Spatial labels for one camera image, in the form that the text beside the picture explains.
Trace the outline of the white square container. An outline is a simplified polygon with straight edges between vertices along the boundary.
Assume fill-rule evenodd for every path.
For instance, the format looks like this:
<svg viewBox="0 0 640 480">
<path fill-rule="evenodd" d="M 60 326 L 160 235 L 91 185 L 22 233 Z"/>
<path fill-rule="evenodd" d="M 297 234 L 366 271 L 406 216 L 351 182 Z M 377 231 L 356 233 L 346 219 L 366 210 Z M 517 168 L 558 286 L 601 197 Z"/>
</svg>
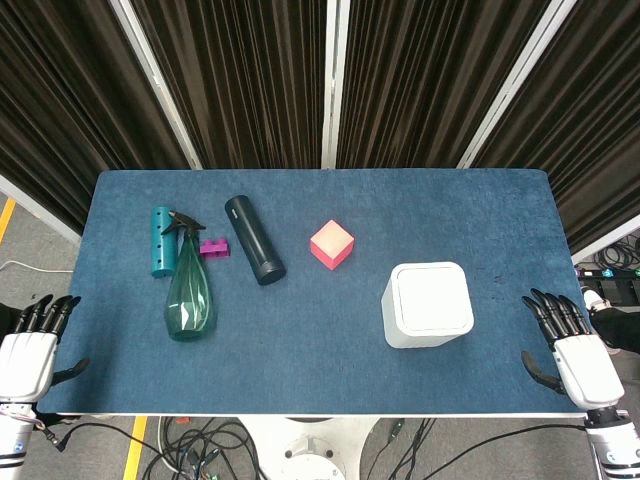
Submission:
<svg viewBox="0 0 640 480">
<path fill-rule="evenodd" d="M 438 347 L 474 326 L 464 270 L 449 261 L 396 265 L 381 310 L 386 342 L 396 349 Z"/>
</svg>

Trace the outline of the dark pleated curtain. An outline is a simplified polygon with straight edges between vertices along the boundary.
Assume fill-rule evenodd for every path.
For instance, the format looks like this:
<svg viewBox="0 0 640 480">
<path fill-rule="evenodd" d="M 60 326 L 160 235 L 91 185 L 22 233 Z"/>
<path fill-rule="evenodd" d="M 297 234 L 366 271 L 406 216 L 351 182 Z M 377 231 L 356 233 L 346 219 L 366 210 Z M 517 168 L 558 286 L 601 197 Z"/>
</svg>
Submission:
<svg viewBox="0 0 640 480">
<path fill-rule="evenodd" d="M 0 184 L 73 234 L 111 170 L 383 167 L 640 230 L 640 0 L 0 0 Z"/>
</svg>

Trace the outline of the black power strip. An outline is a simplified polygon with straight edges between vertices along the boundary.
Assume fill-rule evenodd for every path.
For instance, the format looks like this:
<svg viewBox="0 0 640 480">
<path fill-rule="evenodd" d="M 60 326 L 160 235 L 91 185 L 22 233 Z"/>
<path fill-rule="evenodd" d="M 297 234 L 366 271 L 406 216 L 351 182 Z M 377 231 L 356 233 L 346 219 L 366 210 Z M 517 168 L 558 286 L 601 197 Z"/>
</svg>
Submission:
<svg viewBox="0 0 640 480">
<path fill-rule="evenodd" d="M 576 276 L 581 280 L 640 280 L 640 268 L 636 269 L 584 269 L 574 268 Z"/>
</svg>

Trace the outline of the blue felt table mat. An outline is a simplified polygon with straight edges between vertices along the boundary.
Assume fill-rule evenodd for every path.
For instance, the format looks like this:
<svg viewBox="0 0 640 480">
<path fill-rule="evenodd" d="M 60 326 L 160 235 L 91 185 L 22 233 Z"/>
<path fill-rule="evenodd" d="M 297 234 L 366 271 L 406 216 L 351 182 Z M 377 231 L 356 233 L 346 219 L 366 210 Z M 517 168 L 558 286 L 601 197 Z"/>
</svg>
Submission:
<svg viewBox="0 0 640 480">
<path fill-rule="evenodd" d="M 247 196 L 286 268 L 258 284 L 225 211 Z M 151 275 L 151 212 L 167 206 L 226 238 L 209 263 L 216 325 L 172 340 L 169 282 Z M 335 269 L 310 251 L 329 220 L 355 238 Z M 401 263 L 464 270 L 472 330 L 435 348 L 395 349 L 381 297 Z M 540 170 L 110 171 L 97 181 L 70 292 L 81 298 L 57 353 L 79 377 L 47 412 L 573 416 L 534 382 L 552 355 L 522 298 L 581 292 L 547 176 Z"/>
</svg>

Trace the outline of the pink cube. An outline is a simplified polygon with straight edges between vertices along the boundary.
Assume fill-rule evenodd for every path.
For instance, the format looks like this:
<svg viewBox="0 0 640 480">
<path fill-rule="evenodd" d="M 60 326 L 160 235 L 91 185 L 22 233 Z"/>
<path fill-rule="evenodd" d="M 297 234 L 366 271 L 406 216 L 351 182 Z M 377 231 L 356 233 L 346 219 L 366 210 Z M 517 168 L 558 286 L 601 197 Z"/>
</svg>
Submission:
<svg viewBox="0 0 640 480">
<path fill-rule="evenodd" d="M 329 270 L 335 270 L 352 252 L 355 238 L 329 220 L 310 238 L 311 253 Z"/>
</svg>

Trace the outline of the magenta toy brick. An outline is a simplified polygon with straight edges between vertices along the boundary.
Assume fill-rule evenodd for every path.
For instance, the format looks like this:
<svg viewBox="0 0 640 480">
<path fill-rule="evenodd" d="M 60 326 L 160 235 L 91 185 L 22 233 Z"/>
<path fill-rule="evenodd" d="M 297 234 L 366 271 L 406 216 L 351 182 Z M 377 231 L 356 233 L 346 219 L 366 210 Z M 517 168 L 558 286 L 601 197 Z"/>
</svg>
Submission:
<svg viewBox="0 0 640 480">
<path fill-rule="evenodd" d="M 223 258 L 230 255 L 230 247 L 226 238 L 206 239 L 201 243 L 199 253 L 204 258 Z"/>
</svg>

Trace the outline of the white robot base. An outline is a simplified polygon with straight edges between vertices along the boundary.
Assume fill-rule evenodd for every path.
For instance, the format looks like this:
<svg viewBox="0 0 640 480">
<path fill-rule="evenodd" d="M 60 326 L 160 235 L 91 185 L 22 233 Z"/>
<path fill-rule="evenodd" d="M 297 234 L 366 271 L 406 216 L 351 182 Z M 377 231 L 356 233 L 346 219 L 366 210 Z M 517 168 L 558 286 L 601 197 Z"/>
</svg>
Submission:
<svg viewBox="0 0 640 480">
<path fill-rule="evenodd" d="M 242 415 L 268 480 L 360 480 L 375 416 Z"/>
</svg>

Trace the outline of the black cylindrical bottle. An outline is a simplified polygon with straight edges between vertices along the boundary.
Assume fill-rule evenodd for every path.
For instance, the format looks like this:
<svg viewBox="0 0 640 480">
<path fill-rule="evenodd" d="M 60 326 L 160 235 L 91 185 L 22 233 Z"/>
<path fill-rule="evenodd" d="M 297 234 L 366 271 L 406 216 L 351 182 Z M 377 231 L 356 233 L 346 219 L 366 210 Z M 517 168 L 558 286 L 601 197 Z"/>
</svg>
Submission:
<svg viewBox="0 0 640 480">
<path fill-rule="evenodd" d="M 265 286 L 286 275 L 286 268 L 274 248 L 250 199 L 236 195 L 225 203 L 225 211 L 259 285 Z"/>
</svg>

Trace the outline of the teal perforated cylinder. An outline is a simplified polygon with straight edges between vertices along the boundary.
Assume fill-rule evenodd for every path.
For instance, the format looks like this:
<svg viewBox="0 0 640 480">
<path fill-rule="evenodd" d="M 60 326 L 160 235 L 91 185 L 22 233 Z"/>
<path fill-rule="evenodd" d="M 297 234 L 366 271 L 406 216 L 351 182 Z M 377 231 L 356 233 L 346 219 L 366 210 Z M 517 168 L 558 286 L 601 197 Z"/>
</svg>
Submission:
<svg viewBox="0 0 640 480">
<path fill-rule="evenodd" d="M 151 275 L 154 278 L 173 276 L 178 257 L 177 233 L 165 233 L 172 223 L 170 209 L 157 206 L 151 212 Z"/>
</svg>

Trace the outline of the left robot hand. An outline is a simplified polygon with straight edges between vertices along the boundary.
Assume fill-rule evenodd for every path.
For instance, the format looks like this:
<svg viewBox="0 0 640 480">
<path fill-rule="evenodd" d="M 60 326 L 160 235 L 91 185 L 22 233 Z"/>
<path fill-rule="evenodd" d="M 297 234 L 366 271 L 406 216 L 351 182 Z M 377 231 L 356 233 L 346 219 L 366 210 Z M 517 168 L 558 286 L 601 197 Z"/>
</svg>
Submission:
<svg viewBox="0 0 640 480">
<path fill-rule="evenodd" d="M 89 360 L 83 358 L 54 370 L 58 346 L 80 301 L 47 294 L 23 309 L 0 303 L 0 403 L 36 403 L 51 387 L 87 369 Z"/>
</svg>

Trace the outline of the green transparent spray bottle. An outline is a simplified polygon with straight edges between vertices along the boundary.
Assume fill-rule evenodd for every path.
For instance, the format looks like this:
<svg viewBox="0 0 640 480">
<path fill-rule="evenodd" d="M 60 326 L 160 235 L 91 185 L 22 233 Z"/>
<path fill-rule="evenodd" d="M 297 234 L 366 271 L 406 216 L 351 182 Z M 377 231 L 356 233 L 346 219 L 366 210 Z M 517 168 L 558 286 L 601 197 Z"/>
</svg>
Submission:
<svg viewBox="0 0 640 480">
<path fill-rule="evenodd" d="M 169 336 L 175 341 L 193 341 L 212 331 L 216 313 L 208 270 L 200 254 L 199 232 L 206 227 L 195 219 L 169 211 L 170 225 L 163 235 L 183 229 L 183 242 L 170 283 L 164 318 Z"/>
</svg>

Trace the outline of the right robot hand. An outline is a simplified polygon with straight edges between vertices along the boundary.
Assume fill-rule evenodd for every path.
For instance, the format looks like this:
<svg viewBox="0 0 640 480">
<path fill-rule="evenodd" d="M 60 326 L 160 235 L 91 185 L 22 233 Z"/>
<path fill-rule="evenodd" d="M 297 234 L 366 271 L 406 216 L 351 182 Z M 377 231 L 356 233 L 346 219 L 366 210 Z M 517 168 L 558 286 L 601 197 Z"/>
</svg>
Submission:
<svg viewBox="0 0 640 480">
<path fill-rule="evenodd" d="M 534 315 L 558 371 L 556 376 L 543 373 L 533 354 L 523 351 L 521 361 L 530 377 L 568 396 L 585 412 L 615 407 L 624 387 L 605 344 L 588 326 L 577 304 L 564 295 L 536 288 L 522 301 Z"/>
</svg>

